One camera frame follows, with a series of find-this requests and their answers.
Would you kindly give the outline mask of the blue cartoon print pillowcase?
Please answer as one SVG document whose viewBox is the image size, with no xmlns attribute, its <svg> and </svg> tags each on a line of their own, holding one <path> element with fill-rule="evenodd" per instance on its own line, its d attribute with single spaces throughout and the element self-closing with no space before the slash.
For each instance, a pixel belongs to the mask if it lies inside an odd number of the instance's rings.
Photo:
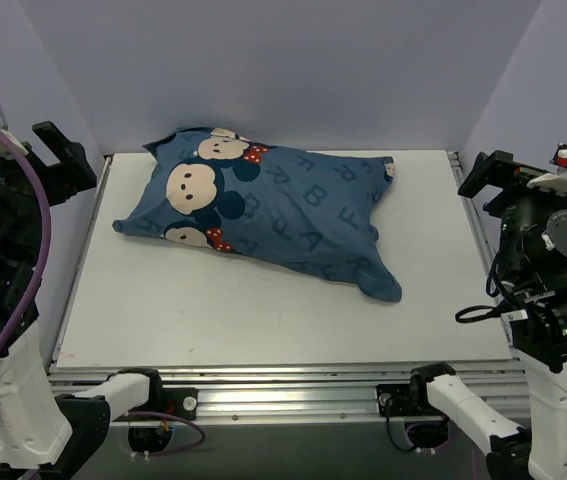
<svg viewBox="0 0 567 480">
<path fill-rule="evenodd" d="M 344 157 L 267 145 L 223 128 L 181 127 L 146 145 L 156 165 L 116 232 L 251 257 L 394 303 L 374 207 L 390 156 Z"/>
</svg>

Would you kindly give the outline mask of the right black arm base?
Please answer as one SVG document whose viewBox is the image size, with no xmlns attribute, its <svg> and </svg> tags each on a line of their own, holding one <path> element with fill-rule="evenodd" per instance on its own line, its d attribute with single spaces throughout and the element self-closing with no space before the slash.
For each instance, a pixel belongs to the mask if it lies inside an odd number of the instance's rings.
<svg viewBox="0 0 567 480">
<path fill-rule="evenodd" d="M 432 412 L 412 395 L 408 383 L 378 384 L 375 391 L 381 417 L 425 416 Z"/>
</svg>

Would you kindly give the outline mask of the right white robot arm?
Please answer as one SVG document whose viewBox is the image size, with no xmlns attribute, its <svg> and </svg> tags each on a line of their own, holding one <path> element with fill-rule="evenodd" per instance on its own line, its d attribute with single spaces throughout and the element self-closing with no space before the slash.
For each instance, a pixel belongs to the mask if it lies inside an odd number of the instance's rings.
<svg viewBox="0 0 567 480">
<path fill-rule="evenodd" d="M 460 324 L 498 318 L 528 387 L 530 423 L 521 426 L 473 393 L 444 362 L 412 373 L 407 400 L 418 412 L 451 420 L 484 454 L 494 479 L 567 479 L 567 145 L 555 172 L 516 162 L 504 151 L 480 154 L 459 187 L 472 198 L 492 186 L 485 211 L 500 222 L 487 283 L 498 305 L 459 311 Z"/>
</svg>

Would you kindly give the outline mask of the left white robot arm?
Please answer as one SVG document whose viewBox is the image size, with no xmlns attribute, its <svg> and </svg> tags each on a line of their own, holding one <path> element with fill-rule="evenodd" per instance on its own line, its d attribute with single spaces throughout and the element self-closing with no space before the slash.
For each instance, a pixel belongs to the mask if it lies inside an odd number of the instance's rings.
<svg viewBox="0 0 567 480">
<path fill-rule="evenodd" d="M 53 165 L 0 130 L 0 477 L 40 469 L 68 479 L 102 445 L 111 421 L 153 419 L 165 395 L 159 373 L 143 368 L 84 392 L 51 391 L 35 302 L 51 246 L 50 209 L 92 189 L 96 176 L 84 148 L 55 124 L 33 130 L 55 155 Z"/>
</svg>

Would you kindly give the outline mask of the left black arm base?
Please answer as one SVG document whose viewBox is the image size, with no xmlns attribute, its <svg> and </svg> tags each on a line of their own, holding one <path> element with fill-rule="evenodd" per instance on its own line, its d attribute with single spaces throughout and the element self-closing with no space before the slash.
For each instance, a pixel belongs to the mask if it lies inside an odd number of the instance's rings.
<svg viewBox="0 0 567 480">
<path fill-rule="evenodd" d="M 167 388 L 163 391 L 160 412 L 189 421 L 197 418 L 199 391 L 192 387 Z"/>
</svg>

